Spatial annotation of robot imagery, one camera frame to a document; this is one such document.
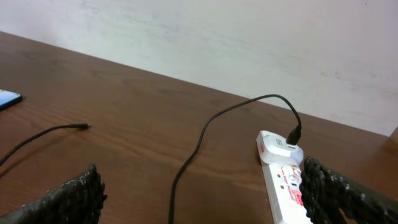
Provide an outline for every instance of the black cable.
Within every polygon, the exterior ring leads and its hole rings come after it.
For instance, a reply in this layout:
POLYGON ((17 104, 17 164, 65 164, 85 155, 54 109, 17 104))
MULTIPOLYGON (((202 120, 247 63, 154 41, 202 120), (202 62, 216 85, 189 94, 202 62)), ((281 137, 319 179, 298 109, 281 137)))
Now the black cable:
POLYGON ((171 193, 171 196, 170 196, 170 205, 169 205, 169 224, 173 224, 173 222, 174 222, 175 189, 176 189, 176 187, 177 187, 178 180, 180 179, 182 173, 185 171, 185 169, 187 168, 187 166, 189 165, 189 163, 191 162, 191 160, 195 157, 195 155, 196 155, 197 152, 199 151, 200 144, 201 144, 201 141, 202 141, 202 139, 203 139, 203 135, 205 135, 205 131, 206 131, 206 128, 207 128, 207 126, 209 125, 209 123, 210 123, 213 119, 215 119, 216 117, 218 117, 219 115, 221 115, 221 114, 223 114, 223 113, 225 113, 225 112, 227 112, 227 111, 230 111, 230 110, 235 109, 235 108, 237 108, 237 107, 246 105, 246 104, 248 104, 248 103, 251 103, 251 102, 254 102, 254 101, 257 101, 257 100, 261 100, 261 99, 264 99, 264 98, 268 98, 268 97, 278 97, 278 98, 280 98, 281 100, 285 101, 285 103, 287 103, 287 105, 288 105, 288 106, 290 107, 290 109, 293 111, 294 115, 295 115, 296 118, 297 118, 298 125, 297 125, 297 127, 289 134, 289 137, 287 138, 286 142, 287 142, 288 144, 293 144, 293 145, 296 145, 296 144, 297 144, 297 142, 299 141, 300 136, 301 136, 301 120, 300 120, 300 116, 299 116, 299 114, 297 113, 297 111, 294 109, 294 107, 292 106, 292 104, 291 104, 288 100, 286 100, 286 98, 284 98, 283 96, 280 96, 280 95, 277 95, 277 94, 269 94, 269 95, 259 96, 259 97, 257 97, 257 98, 253 98, 253 99, 251 99, 251 100, 247 100, 247 101, 245 101, 245 102, 236 104, 236 105, 234 105, 234 106, 231 106, 231 107, 229 107, 229 108, 226 108, 225 110, 222 110, 222 111, 218 112, 217 114, 214 114, 214 115, 206 122, 206 124, 204 125, 204 127, 203 127, 203 129, 202 129, 202 131, 201 131, 201 133, 200 133, 200 137, 199 137, 199 140, 198 140, 198 144, 197 144, 196 149, 194 150, 194 152, 192 153, 192 155, 184 162, 184 164, 181 166, 180 170, 178 171, 177 175, 176 175, 175 178, 174 178, 173 185, 172 185, 172 193, 171 193))
POLYGON ((56 126, 56 127, 52 127, 52 128, 48 128, 45 131, 42 131, 39 134, 36 134, 35 136, 30 137, 29 139, 26 139, 25 141, 19 143, 16 147, 14 147, 13 149, 11 149, 9 152, 7 152, 7 154, 5 156, 3 156, 3 158, 0 159, 0 166, 11 156, 13 155, 19 148, 21 148, 22 146, 26 145, 27 143, 37 139, 38 137, 49 133, 50 131, 56 130, 56 129, 60 129, 60 128, 80 128, 80 129, 87 129, 89 128, 90 125, 88 124, 69 124, 69 125, 61 125, 61 126, 56 126))

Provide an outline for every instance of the power strip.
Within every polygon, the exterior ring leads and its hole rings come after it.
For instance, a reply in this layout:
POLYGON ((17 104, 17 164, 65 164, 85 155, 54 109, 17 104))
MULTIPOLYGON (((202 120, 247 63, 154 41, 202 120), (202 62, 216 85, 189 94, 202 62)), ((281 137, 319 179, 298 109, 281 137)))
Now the power strip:
POLYGON ((257 147, 274 223, 311 223, 299 189, 302 149, 286 144, 285 138, 268 131, 260 132, 257 147))

